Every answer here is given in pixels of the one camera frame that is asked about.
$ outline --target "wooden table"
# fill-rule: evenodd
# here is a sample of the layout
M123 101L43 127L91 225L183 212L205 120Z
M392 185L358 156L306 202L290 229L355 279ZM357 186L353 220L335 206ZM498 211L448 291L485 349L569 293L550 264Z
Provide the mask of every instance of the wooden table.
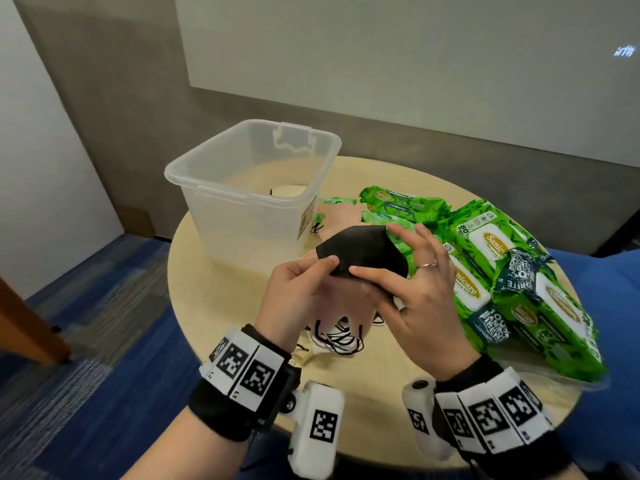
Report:
M336 158L320 193L327 197L356 197L370 185L412 195L443 197L453 209L477 198L417 170L352 157ZM310 234L306 250L319 243L315 239ZM560 282L575 296L562 270L556 271ZM254 322L267 278L208 259L190 213L185 215L169 254L169 293L180 327L201 360L210 354L227 329ZM458 455L448 461L437 461L423 455L416 446L401 390L423 375L386 327L373 327L362 352L351 357L333 354L313 357L303 367L302 383L313 379L344 391L346 406L338 443L341 454L387 467L464 467L466 463ZM523 374L523 377L546 404L556 424L564 420L580 396L575 387L539 375ZM293 427L290 420L281 417L276 424L287 431Z

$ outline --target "black face mask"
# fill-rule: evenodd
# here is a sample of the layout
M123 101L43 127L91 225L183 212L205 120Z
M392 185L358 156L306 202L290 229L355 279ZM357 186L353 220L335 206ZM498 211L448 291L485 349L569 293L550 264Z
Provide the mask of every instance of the black face mask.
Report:
M316 247L316 254L318 259L338 256L340 264L331 275L339 278L357 279L349 266L384 268L403 278L409 272L406 258L389 239L385 226L348 227Z

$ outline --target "gray wall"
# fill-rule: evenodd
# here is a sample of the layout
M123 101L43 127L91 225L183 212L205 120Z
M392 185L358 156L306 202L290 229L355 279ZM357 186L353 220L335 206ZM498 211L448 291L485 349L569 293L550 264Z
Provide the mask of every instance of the gray wall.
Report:
M15 1L112 201L147 210L160 235L186 211L165 165L249 118L450 180L549 247L590 253L640 207L640 168L192 88L173 0Z

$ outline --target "wall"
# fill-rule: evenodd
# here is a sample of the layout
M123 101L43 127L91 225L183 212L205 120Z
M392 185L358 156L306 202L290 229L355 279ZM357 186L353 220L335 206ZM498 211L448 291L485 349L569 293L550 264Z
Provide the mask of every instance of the wall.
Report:
M165 165L249 118L448 179L564 250L594 251L640 202L639 168L192 88L173 0L16 1L112 201L148 210L160 235L186 211Z
M640 167L640 0L175 0L192 86Z
M0 275L23 298L122 233L12 0L0 0Z

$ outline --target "white wall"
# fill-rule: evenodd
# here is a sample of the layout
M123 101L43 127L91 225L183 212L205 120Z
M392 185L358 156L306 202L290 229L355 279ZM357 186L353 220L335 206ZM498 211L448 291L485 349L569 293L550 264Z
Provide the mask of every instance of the white wall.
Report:
M640 166L640 0L176 5L192 86Z
M12 0L0 0L0 276L23 298L122 226Z

